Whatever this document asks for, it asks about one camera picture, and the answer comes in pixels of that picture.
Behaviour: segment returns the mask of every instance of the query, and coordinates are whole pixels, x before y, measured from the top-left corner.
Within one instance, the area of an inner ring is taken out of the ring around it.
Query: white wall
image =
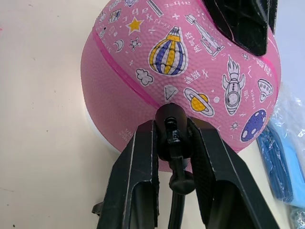
[[[305,101],[305,0],[279,0],[275,38],[282,81]]]

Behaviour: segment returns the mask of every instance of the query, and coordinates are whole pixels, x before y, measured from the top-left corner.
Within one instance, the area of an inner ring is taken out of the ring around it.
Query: pink seam line
[[[279,92],[279,85],[278,85],[278,76],[277,76],[277,72],[276,72],[276,69],[274,67],[274,65],[272,64],[272,62],[265,58],[265,57],[259,57],[259,59],[261,59],[262,61],[264,61],[271,69],[271,72],[273,73],[274,77],[275,77],[275,81],[276,81],[276,91]]]
[[[92,30],[93,40],[101,51],[102,56],[109,64],[111,69],[117,73],[117,75],[126,83],[140,98],[142,98],[146,103],[158,109],[160,105],[145,91],[141,86],[135,82],[132,77],[113,59],[113,57],[108,53],[106,47],[100,40],[99,35],[93,28]]]

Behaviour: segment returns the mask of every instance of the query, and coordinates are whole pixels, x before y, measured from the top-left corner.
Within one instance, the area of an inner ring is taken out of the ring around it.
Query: white table surface
[[[95,229],[117,155],[86,117],[80,59],[106,0],[0,1],[0,229]],[[240,153],[282,229],[256,143]],[[169,173],[160,172],[159,228],[167,228]],[[204,228],[196,195],[183,229]]]

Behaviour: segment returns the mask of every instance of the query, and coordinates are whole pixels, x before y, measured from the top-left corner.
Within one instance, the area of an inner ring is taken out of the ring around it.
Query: hot air balloon graphic
[[[188,56],[181,28],[174,26],[167,36],[150,51],[148,62],[154,71],[167,76],[178,76],[185,72]]]

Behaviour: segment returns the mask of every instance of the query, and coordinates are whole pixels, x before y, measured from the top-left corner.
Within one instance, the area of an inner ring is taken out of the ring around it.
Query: ufo graphic
[[[273,93],[273,87],[272,85],[265,79],[260,79],[257,81],[258,88],[261,91],[261,96],[259,98],[259,101],[262,103],[266,100],[268,96],[271,96]]]
[[[193,111],[199,112],[206,117],[213,117],[215,112],[209,103],[209,97],[203,93],[198,93],[192,88],[184,89],[184,96],[190,101]]]

